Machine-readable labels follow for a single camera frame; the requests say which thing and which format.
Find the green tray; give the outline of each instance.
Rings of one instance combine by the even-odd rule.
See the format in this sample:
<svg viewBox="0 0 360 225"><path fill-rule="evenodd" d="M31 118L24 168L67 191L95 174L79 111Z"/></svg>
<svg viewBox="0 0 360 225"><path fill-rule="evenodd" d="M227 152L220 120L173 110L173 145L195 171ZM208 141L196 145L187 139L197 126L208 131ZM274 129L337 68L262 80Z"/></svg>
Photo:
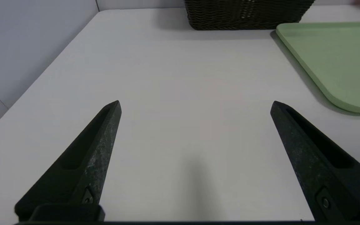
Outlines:
<svg viewBox="0 0 360 225"><path fill-rule="evenodd" d="M360 22L280 24L276 32L329 101L360 113Z"/></svg>

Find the white wall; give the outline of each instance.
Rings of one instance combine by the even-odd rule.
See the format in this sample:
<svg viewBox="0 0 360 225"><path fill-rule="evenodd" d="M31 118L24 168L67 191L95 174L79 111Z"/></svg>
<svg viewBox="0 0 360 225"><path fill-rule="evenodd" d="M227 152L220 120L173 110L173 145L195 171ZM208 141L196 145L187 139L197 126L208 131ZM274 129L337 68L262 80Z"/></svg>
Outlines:
<svg viewBox="0 0 360 225"><path fill-rule="evenodd" d="M0 0L0 100L10 108L98 12L95 0Z"/></svg>

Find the table surface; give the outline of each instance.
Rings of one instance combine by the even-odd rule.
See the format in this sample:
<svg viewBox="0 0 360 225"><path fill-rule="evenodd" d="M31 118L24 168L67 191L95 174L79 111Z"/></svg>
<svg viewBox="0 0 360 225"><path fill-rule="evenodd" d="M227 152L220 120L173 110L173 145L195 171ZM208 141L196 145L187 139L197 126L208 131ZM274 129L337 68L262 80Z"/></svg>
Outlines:
<svg viewBox="0 0 360 225"><path fill-rule="evenodd" d="M314 6L302 21L358 20L357 6ZM107 10L0 120L0 224L115 100L106 220L312 220L274 100L360 161L360 115L329 103L274 31L194 31L184 9Z"/></svg>

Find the wicker basket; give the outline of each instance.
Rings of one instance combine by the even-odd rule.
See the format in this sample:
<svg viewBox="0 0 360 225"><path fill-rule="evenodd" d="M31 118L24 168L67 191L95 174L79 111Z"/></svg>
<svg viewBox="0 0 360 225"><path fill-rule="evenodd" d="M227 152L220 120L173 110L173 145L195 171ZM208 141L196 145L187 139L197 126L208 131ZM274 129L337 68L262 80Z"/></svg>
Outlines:
<svg viewBox="0 0 360 225"><path fill-rule="evenodd" d="M314 0L184 0L196 30L275 29L301 20Z"/></svg>

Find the screw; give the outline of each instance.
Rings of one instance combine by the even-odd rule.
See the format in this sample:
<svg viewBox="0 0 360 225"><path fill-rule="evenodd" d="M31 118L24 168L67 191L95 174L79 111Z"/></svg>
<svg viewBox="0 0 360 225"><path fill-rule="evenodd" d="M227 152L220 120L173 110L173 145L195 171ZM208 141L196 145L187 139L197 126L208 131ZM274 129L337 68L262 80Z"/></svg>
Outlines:
<svg viewBox="0 0 360 225"><path fill-rule="evenodd" d="M330 202L327 198L322 198L322 205L324 208L330 208Z"/></svg>

